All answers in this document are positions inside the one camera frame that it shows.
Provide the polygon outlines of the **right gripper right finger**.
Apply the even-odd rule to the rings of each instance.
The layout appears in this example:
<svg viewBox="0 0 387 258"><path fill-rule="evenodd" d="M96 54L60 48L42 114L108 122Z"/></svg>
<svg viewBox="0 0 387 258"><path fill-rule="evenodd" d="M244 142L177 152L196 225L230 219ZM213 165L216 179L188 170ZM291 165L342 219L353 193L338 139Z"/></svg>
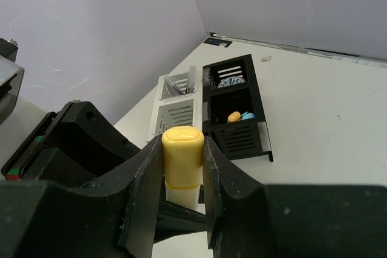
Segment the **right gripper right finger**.
<svg viewBox="0 0 387 258"><path fill-rule="evenodd" d="M385 257L386 187L262 184L211 138L203 149L215 257Z"/></svg>

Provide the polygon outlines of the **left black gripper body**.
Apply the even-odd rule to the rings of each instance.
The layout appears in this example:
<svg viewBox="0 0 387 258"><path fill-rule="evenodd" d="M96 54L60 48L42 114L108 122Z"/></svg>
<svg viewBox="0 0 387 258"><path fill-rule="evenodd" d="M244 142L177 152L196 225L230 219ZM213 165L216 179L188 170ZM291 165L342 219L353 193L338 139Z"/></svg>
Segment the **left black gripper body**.
<svg viewBox="0 0 387 258"><path fill-rule="evenodd" d="M84 185L138 154L89 101L49 112L1 168L7 180L46 179Z"/></svg>

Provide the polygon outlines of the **large light blue highlighter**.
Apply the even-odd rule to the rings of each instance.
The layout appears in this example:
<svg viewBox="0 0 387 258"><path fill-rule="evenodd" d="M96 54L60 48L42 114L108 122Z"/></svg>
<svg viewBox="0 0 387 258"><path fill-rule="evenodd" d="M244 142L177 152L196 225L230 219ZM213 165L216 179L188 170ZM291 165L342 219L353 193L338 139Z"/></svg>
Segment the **large light blue highlighter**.
<svg viewBox="0 0 387 258"><path fill-rule="evenodd" d="M254 117L255 117L254 113L252 113L252 112L245 112L245 113L241 114L240 120L248 120L248 119L252 119Z"/></svg>

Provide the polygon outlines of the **orange yellow short highlighter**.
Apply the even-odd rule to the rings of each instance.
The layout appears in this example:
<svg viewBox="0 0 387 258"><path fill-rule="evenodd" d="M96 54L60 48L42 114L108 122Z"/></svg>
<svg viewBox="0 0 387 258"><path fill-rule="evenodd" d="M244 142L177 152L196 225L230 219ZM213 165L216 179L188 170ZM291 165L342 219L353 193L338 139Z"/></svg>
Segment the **orange yellow short highlighter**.
<svg viewBox="0 0 387 258"><path fill-rule="evenodd" d="M233 122L239 121L240 119L241 119L241 114L238 111L235 111L227 117L227 122L233 123Z"/></svg>

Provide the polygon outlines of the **blue gel pen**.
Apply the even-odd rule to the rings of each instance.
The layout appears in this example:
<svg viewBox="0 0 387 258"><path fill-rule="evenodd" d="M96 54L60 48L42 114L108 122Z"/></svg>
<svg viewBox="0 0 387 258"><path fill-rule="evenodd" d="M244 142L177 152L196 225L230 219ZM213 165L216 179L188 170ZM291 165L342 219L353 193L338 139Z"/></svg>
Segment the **blue gel pen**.
<svg viewBox="0 0 387 258"><path fill-rule="evenodd" d="M179 88L179 86L175 83L175 81L170 77L170 75L165 75L164 80L166 83L178 94L183 95L183 91Z"/></svg>

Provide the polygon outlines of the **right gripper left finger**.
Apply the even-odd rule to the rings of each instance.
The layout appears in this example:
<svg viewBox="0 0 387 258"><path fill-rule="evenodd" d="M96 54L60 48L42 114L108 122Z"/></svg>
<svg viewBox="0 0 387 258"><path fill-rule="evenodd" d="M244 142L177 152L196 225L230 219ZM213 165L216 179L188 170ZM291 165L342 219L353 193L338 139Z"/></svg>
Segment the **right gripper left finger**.
<svg viewBox="0 0 387 258"><path fill-rule="evenodd" d="M160 199L161 138L85 184L1 182L2 257L151 257Z"/></svg>

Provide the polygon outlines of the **pale yellow highlighter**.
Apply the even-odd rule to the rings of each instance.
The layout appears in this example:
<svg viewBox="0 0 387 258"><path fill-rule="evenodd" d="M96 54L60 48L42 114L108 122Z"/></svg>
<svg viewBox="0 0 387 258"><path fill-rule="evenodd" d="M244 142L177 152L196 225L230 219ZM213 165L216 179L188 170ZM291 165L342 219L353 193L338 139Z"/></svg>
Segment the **pale yellow highlighter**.
<svg viewBox="0 0 387 258"><path fill-rule="evenodd" d="M192 126L172 127L161 142L167 201L196 210L203 180L203 133Z"/></svg>

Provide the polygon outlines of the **black gel pen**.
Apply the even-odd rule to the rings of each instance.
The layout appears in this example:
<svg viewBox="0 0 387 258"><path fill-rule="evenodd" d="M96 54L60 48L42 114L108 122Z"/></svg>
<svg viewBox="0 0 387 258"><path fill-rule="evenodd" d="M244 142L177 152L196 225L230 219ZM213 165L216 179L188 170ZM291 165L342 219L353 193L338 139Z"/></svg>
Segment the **black gel pen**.
<svg viewBox="0 0 387 258"><path fill-rule="evenodd" d="M187 75L186 94L191 94L194 92L196 79L197 79L196 67L190 66L188 70L188 75Z"/></svg>

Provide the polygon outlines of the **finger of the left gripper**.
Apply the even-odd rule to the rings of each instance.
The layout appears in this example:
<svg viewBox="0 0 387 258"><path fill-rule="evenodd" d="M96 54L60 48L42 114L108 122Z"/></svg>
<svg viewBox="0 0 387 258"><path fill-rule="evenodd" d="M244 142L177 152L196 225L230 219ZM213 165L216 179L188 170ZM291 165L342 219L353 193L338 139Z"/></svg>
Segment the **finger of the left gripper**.
<svg viewBox="0 0 387 258"><path fill-rule="evenodd" d="M200 233L206 230L205 214L168 201L158 203L154 243L175 236Z"/></svg>

